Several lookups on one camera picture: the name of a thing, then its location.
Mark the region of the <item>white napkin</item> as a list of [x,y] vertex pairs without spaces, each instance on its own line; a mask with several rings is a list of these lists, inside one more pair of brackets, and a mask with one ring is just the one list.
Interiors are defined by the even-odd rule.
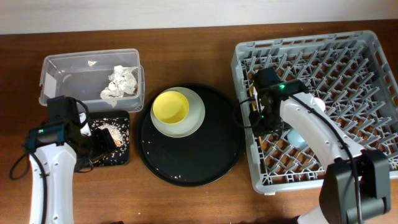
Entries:
[[115,66],[113,73],[108,76],[109,84],[100,93],[100,98],[107,100],[107,103],[114,108],[117,105],[117,98],[122,98],[124,94],[134,96],[134,86],[138,83],[135,77],[138,74],[138,68]]

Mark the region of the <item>yellow bowl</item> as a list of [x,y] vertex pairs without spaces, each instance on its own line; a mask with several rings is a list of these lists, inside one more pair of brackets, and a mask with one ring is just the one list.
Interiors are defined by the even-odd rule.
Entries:
[[177,91],[165,91],[154,100],[152,110],[160,122],[177,124],[187,117],[189,108],[185,95]]

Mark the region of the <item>pink cup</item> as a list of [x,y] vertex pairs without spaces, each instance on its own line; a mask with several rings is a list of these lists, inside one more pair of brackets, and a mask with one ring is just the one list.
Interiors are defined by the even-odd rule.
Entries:
[[322,99],[318,98],[318,97],[314,97],[313,99],[315,100],[315,103],[317,104],[317,106],[318,106],[323,112],[325,112],[325,110],[326,110],[326,104],[325,104],[325,102],[324,102]]

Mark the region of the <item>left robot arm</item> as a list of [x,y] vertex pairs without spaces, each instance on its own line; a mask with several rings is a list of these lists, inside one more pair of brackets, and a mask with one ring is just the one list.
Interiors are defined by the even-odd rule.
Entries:
[[116,149],[108,129],[84,133],[53,124],[29,131],[25,151],[32,168],[30,223],[73,223],[73,174]]

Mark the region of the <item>food scraps pile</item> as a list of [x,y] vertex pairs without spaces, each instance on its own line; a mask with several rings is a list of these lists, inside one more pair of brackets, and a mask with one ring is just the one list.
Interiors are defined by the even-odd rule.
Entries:
[[91,128],[108,129],[114,139],[116,150],[94,163],[95,167],[121,166],[129,161],[129,118],[102,118],[91,121]]

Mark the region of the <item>blue cup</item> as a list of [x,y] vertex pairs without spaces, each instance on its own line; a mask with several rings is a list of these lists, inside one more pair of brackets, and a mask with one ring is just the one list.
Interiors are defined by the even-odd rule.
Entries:
[[291,129],[287,134],[287,140],[293,147],[302,148],[306,145],[306,141],[299,135],[295,129]]

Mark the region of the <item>wooden chopstick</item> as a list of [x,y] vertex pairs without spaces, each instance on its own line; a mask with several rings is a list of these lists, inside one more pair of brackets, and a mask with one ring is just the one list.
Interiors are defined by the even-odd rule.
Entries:
[[263,146],[262,146],[262,138],[261,138],[261,136],[258,136],[258,141],[259,141],[259,147],[260,147],[260,149],[261,150],[263,150]]
[[249,97],[251,99],[252,110],[257,111],[257,91],[256,91],[252,81],[249,81],[249,83],[248,83],[248,93],[249,93]]

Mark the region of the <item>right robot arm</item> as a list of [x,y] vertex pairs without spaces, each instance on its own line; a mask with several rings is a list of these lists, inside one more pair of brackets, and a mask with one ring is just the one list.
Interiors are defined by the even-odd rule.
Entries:
[[325,170],[319,205],[295,223],[364,223],[391,209],[389,161],[345,134],[317,105],[300,80],[254,81],[259,117],[267,128],[289,124]]

